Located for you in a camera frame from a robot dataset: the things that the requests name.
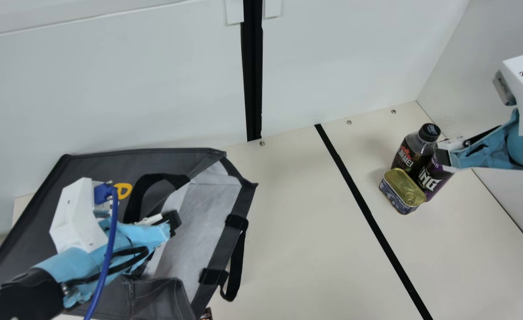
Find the white table surface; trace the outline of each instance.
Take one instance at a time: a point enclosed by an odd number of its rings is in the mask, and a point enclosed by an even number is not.
[[[523,233],[472,170],[408,216],[378,191],[404,136],[426,122],[409,103],[323,127],[434,319],[523,320]]]
[[[408,216],[378,190],[403,137],[429,121],[410,103],[323,127],[434,319],[523,320],[523,234],[471,170]],[[226,149],[260,186],[240,292],[216,293],[214,318],[420,319],[316,130],[264,142]]]
[[[215,320],[421,319],[313,127],[226,149],[258,182],[241,289]]]

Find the blue can label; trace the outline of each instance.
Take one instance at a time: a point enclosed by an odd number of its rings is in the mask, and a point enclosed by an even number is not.
[[[392,203],[392,206],[398,210],[399,213],[403,215],[407,215],[410,212],[415,211],[418,207],[410,207],[404,201],[394,192],[392,187],[386,182],[386,180],[382,180],[380,183],[380,190],[386,195],[386,198],[390,200]]]

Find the tin can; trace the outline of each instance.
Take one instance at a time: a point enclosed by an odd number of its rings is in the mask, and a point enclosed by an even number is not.
[[[386,172],[379,187],[392,202],[392,206],[403,215],[414,212],[420,204],[426,201],[426,195],[422,189],[400,168]]]

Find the black bottle cap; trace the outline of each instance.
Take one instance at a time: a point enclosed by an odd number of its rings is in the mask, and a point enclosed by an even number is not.
[[[436,142],[441,134],[441,129],[435,124],[424,124],[418,134],[424,141]]]

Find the bottle label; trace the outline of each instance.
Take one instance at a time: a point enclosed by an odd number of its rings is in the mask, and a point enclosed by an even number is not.
[[[449,181],[453,176],[453,172],[446,172],[441,164],[433,156],[420,170],[420,176],[416,179],[416,184],[426,194],[426,202],[430,201],[438,191]]]
[[[414,152],[408,145],[408,142],[406,142],[406,139],[404,139],[398,152],[396,152],[392,168],[401,168],[414,180],[419,170],[430,158],[431,156],[421,156]]]

